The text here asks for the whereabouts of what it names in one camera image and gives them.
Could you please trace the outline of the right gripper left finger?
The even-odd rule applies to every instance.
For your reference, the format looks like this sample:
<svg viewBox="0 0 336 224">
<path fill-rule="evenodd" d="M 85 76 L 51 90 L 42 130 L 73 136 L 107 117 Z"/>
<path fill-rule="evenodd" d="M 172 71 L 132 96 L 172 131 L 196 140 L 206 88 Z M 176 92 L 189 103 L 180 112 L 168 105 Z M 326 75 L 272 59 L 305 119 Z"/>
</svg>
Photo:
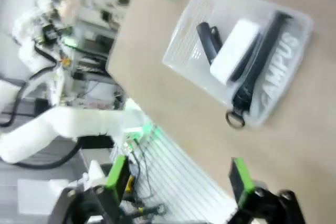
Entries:
<svg viewBox="0 0 336 224">
<path fill-rule="evenodd" d="M 49 215 L 49 223 L 131 223 L 131 217 L 120 207 L 130 178 L 129 159 L 119 155 L 107 176 L 99 164 L 91 162 L 88 180 L 65 187 Z"/>
</svg>

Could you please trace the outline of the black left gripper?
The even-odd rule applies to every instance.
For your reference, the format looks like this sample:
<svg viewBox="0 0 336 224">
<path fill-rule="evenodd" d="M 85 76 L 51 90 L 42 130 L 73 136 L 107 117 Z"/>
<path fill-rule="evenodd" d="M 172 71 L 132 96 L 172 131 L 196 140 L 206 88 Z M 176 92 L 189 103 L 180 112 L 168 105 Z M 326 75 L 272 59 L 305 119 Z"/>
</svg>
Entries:
<svg viewBox="0 0 336 224">
<path fill-rule="evenodd" d="M 54 24 L 49 23 L 42 27 L 43 44 L 54 45 L 58 41 L 60 36 L 61 34 L 56 29 Z"/>
</svg>

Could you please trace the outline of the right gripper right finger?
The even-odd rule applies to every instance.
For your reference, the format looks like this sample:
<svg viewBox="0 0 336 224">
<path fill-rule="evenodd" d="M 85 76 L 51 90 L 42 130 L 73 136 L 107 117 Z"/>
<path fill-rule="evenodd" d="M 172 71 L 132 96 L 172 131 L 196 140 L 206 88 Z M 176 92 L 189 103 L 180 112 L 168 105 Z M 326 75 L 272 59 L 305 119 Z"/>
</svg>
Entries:
<svg viewBox="0 0 336 224">
<path fill-rule="evenodd" d="M 266 223 L 306 222 L 296 194 L 287 189 L 273 194 L 257 186 L 242 158 L 232 158 L 229 180 L 237 210 L 228 223 L 252 223 L 255 219 L 262 219 Z"/>
</svg>

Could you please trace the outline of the person's right hand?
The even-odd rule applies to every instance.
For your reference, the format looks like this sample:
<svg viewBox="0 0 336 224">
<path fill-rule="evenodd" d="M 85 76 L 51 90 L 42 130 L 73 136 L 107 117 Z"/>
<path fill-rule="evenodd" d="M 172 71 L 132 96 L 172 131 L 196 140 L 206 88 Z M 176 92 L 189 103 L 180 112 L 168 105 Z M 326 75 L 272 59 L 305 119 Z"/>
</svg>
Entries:
<svg viewBox="0 0 336 224">
<path fill-rule="evenodd" d="M 62 0 L 58 6 L 58 14 L 61 20 L 66 24 L 73 24 L 79 6 L 77 0 Z"/>
</svg>

